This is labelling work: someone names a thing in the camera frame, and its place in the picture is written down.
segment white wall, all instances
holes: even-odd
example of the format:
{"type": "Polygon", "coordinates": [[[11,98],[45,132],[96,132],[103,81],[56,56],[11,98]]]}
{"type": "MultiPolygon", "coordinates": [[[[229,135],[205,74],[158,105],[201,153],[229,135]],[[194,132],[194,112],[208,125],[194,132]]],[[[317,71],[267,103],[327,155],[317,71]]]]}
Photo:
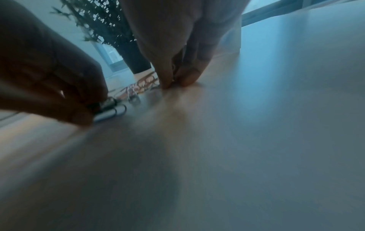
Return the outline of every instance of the white wall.
{"type": "Polygon", "coordinates": [[[84,33],[80,28],[76,27],[73,20],[68,20],[65,17],[61,17],[55,14],[50,14],[52,7],[58,9],[61,8],[62,4],[59,0],[16,0],[28,10],[30,10],[35,16],[37,16],[42,22],[44,22],[51,29],[62,35],[65,39],[69,40],[77,47],[82,49],[92,58],[100,63],[103,69],[104,77],[112,75],[112,71],[106,64],[104,59],[100,56],[99,52],[90,42],[83,41],[84,33]]]}

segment table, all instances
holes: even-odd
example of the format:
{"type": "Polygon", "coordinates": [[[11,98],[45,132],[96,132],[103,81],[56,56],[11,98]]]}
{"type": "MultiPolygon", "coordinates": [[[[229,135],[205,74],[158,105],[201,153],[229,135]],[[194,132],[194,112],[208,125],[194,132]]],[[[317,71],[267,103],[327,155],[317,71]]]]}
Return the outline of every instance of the table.
{"type": "Polygon", "coordinates": [[[78,129],[0,132],[0,230],[365,230],[365,2],[242,29],[240,54],[78,129]]]}

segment hand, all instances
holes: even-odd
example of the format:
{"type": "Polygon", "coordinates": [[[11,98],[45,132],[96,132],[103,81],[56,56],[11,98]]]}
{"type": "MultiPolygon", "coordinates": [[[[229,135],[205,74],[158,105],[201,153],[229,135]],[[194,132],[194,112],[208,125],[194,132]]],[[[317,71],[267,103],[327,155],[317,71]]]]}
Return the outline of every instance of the hand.
{"type": "Polygon", "coordinates": [[[23,6],[0,1],[0,109],[78,125],[107,99],[100,65],[23,6]]]}
{"type": "Polygon", "coordinates": [[[173,76],[194,83],[210,63],[222,36],[240,19],[249,0],[119,0],[141,53],[163,88],[173,76]],[[171,66],[186,45],[180,69],[171,66]]]}

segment plant pot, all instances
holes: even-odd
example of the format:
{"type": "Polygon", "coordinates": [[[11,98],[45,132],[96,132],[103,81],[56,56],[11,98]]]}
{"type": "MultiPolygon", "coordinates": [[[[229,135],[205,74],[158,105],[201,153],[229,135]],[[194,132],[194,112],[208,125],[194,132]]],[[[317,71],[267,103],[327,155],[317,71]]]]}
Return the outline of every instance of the plant pot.
{"type": "Polygon", "coordinates": [[[151,68],[151,63],[141,54],[136,41],[120,44],[119,47],[116,47],[116,50],[123,57],[133,74],[151,68]]]}

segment potted plant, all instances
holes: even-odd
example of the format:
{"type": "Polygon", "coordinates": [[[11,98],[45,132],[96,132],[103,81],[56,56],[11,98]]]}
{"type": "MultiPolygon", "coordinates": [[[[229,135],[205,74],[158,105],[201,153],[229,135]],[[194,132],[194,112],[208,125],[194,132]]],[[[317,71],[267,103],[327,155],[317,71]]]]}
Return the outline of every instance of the potted plant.
{"type": "Polygon", "coordinates": [[[52,14],[74,16],[76,26],[87,33],[84,41],[93,41],[114,47],[133,74],[151,68],[141,54],[136,39],[124,16],[118,0],[60,0],[71,13],[53,7],[52,14]]]}

